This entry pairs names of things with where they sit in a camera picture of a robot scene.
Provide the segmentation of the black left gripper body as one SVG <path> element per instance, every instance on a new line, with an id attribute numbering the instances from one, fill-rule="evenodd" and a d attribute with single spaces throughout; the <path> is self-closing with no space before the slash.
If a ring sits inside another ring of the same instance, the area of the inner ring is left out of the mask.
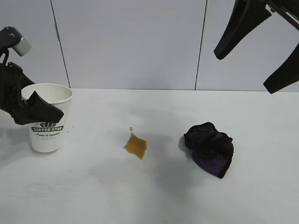
<path id="1" fill-rule="evenodd" d="M 12 118 L 22 118 L 24 103 L 21 97 L 23 70 L 13 62 L 0 67 L 0 109 Z"/>

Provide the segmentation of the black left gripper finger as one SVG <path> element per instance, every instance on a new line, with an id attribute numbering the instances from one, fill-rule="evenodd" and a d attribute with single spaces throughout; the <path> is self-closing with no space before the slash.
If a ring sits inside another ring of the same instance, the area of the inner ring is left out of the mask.
<path id="1" fill-rule="evenodd" d="M 29 79 L 23 72 L 21 73 L 21 90 L 25 87 L 35 84 L 31 79 Z"/>
<path id="2" fill-rule="evenodd" d="M 33 91 L 27 100 L 23 100 L 20 93 L 14 98 L 13 119 L 16 124 L 58 123 L 63 116 L 64 113 L 60 109 L 47 103 L 36 91 Z"/>

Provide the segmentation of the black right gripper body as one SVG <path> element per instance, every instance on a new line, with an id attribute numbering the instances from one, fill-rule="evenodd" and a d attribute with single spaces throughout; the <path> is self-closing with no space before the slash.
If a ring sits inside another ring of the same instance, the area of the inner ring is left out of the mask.
<path id="1" fill-rule="evenodd" d="M 267 0 L 266 4 L 294 27 L 299 26 L 298 0 Z"/>

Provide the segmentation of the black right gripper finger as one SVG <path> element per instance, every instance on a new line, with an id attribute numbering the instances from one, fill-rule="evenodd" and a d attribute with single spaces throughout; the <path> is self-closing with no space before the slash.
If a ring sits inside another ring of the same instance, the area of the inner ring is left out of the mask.
<path id="1" fill-rule="evenodd" d="M 299 45 L 286 61 L 265 80 L 263 85 L 270 94 L 273 94 L 298 81 Z"/>
<path id="2" fill-rule="evenodd" d="M 214 49 L 222 60 L 252 30 L 271 16 L 265 0 L 236 0 L 227 27 Z"/>

